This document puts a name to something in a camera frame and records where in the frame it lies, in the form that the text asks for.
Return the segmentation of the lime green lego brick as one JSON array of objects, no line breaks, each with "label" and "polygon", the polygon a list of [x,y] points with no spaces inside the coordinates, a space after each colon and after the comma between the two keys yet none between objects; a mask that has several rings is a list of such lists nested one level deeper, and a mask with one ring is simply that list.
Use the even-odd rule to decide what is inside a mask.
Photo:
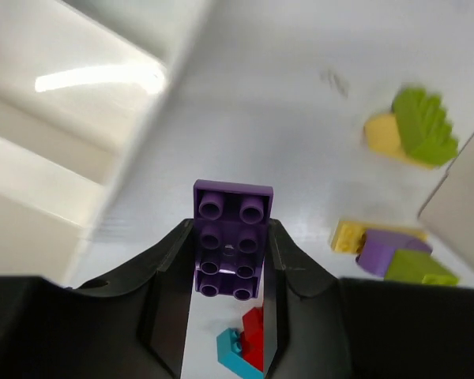
[{"label": "lime green lego brick", "polygon": [[459,283],[459,278],[429,253],[417,250],[397,250],[384,280],[449,287]]}]

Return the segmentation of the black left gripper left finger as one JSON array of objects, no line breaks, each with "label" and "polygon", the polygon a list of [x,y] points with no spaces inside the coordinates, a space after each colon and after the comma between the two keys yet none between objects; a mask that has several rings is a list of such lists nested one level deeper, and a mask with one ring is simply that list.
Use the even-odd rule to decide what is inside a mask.
[{"label": "black left gripper left finger", "polygon": [[78,288],[0,276],[0,378],[178,378],[194,280],[192,220]]}]

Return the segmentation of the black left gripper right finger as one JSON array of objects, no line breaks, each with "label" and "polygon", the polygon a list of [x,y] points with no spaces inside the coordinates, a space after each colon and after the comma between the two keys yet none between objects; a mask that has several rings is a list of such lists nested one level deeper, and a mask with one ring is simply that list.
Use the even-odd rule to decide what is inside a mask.
[{"label": "black left gripper right finger", "polygon": [[336,278],[269,223],[267,378],[474,378],[474,289]]}]

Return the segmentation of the green leaf lego piece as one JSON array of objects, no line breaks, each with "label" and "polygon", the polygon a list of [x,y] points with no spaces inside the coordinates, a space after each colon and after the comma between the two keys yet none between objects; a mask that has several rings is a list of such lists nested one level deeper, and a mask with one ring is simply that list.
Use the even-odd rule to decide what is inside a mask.
[{"label": "green leaf lego piece", "polygon": [[459,140],[442,96],[422,87],[404,87],[392,105],[401,146],[407,156],[440,167],[458,154]]}]

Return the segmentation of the pale yellow lego plate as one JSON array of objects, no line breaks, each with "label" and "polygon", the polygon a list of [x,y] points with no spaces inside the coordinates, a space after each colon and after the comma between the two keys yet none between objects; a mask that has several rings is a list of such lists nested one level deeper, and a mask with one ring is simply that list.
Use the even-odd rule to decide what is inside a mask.
[{"label": "pale yellow lego plate", "polygon": [[330,243],[332,251],[336,253],[358,254],[362,249],[362,238],[367,229],[393,231],[412,235],[422,241],[427,241],[427,233],[418,227],[403,227],[368,223],[358,220],[340,219]]}]

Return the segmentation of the purple curved lego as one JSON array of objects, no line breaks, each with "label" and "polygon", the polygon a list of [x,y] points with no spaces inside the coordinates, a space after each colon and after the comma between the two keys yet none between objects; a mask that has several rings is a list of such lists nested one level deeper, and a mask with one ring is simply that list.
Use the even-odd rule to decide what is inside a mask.
[{"label": "purple curved lego", "polygon": [[364,271],[384,277],[397,250],[416,250],[431,254],[432,248],[413,235],[397,231],[367,229],[356,263]]}]

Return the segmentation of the purple lego plate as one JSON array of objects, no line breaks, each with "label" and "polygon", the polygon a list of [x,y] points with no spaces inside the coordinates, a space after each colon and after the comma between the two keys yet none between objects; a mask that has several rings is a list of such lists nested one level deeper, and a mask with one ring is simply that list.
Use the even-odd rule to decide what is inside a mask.
[{"label": "purple lego plate", "polygon": [[195,291],[257,298],[272,204],[271,186],[194,183]]}]

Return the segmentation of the yellow lego base piece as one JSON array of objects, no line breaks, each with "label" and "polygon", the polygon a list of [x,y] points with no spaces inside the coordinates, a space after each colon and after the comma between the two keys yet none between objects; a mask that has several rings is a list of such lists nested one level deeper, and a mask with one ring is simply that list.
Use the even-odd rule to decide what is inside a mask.
[{"label": "yellow lego base piece", "polygon": [[422,163],[406,155],[398,132],[396,116],[393,113],[370,117],[363,126],[368,148],[408,165],[433,170],[435,166]]}]

